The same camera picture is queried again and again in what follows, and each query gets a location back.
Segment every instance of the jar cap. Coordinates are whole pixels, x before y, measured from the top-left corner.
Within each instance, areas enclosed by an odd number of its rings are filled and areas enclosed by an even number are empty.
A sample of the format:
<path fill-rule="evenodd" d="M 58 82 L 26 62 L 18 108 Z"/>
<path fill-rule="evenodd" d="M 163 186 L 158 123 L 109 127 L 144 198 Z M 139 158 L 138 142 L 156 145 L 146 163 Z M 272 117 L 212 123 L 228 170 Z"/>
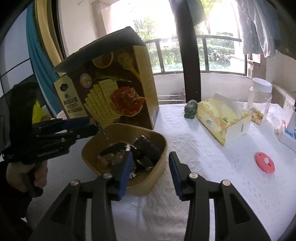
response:
<path fill-rule="evenodd" d="M 255 90 L 259 90 L 264 93 L 271 93 L 272 92 L 272 84 L 267 80 L 260 79 L 260 78 L 253 78 L 253 88 Z"/>

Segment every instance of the red round cutter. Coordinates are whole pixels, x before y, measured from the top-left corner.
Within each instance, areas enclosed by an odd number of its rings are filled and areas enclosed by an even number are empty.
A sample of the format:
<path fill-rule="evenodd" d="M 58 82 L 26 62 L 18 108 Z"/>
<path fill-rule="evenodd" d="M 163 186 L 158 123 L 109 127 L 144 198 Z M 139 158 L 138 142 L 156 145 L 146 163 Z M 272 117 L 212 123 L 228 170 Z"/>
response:
<path fill-rule="evenodd" d="M 257 165 L 266 173 L 274 173 L 276 170 L 272 159 L 263 152 L 257 152 L 254 155 Z"/>

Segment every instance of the clear plastic jar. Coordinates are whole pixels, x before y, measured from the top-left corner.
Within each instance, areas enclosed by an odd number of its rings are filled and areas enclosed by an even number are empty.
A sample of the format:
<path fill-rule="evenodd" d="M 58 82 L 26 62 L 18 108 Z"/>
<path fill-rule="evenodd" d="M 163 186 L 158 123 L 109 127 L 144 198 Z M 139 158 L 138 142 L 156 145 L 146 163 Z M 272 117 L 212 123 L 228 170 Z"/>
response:
<path fill-rule="evenodd" d="M 252 113 L 252 121 L 260 125 L 266 120 L 272 99 L 272 84 L 266 80 L 253 78 L 245 109 Z"/>

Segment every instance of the yellow curtain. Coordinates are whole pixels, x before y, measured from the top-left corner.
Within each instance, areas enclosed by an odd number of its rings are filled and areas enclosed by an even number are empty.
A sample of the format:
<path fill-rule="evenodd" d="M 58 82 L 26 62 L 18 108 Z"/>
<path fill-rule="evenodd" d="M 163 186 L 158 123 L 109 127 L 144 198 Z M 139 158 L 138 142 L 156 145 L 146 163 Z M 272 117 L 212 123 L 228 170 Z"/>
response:
<path fill-rule="evenodd" d="M 54 29 L 50 0 L 35 0 L 35 17 L 42 47 L 55 67 L 63 58 Z"/>

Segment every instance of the human hand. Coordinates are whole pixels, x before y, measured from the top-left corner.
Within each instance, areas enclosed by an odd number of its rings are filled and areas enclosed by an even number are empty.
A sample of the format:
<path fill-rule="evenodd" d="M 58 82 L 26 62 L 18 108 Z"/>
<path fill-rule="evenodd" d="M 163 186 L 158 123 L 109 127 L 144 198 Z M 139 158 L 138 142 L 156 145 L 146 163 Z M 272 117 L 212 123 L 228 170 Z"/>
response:
<path fill-rule="evenodd" d="M 28 173 L 31 169 L 33 169 L 35 164 L 24 165 L 21 162 L 12 162 L 9 163 L 6 170 L 6 180 L 7 182 L 17 190 L 25 193 L 28 191 L 25 186 L 22 175 L 24 173 Z M 40 167 L 35 171 L 35 181 L 34 185 L 39 188 L 43 188 L 46 185 L 47 178 L 47 161 L 43 161 L 40 164 Z"/>

